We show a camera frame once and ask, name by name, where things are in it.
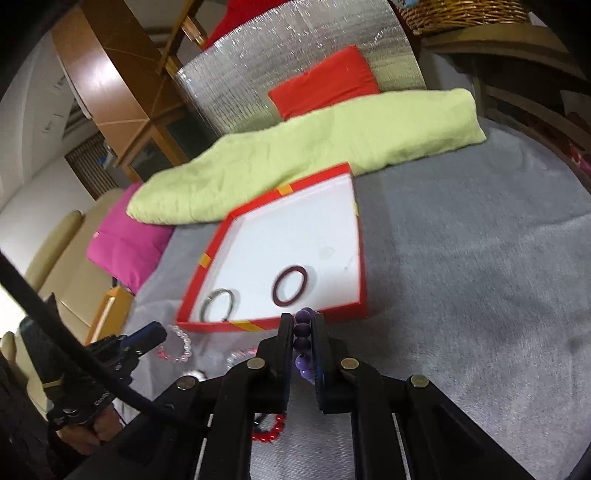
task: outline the red cloth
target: red cloth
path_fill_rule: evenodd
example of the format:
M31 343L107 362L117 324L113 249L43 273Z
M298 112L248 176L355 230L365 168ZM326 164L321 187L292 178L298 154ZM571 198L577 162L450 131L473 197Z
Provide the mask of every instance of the red cloth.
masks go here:
M249 20L268 12L271 8L285 3L287 0L230 0L226 8L226 15L207 39L203 49L207 50L213 42L230 33L236 27L240 27Z
M367 60L354 45L332 54L269 92L281 118L304 115L363 95L379 93Z

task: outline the reflective insulation mat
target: reflective insulation mat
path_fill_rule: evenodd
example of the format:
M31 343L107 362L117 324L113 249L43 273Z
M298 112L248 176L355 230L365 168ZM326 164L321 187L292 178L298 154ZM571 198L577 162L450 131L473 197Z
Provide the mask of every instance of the reflective insulation mat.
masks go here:
M250 20L178 71L190 103L223 135L281 121L267 92L357 45L382 91L424 89L402 26L385 0L294 0Z

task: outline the red pillow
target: red pillow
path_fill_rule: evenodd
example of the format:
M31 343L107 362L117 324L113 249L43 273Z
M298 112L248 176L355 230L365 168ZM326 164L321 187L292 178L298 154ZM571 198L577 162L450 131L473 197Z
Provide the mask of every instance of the red pillow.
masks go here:
M226 8L226 15L217 24L203 49L207 50L213 42L235 28L284 3L287 3L287 0L230 0Z
M283 120L363 95L379 93L367 60L350 45L269 92Z

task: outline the basket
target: basket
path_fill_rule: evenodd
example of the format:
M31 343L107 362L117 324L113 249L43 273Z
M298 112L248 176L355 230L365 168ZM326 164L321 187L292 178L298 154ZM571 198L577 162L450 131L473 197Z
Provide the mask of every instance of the basket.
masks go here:
M417 36L489 23L526 23L517 0L420 0L400 15Z

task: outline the folded blanket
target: folded blanket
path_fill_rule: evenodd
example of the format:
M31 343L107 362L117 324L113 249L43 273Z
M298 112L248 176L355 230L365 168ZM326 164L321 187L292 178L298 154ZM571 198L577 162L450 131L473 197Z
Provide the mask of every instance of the folded blanket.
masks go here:
M193 161L154 175L127 214L160 225L213 222L269 190L340 163L361 175L484 140L467 90L359 97L266 130L220 138Z

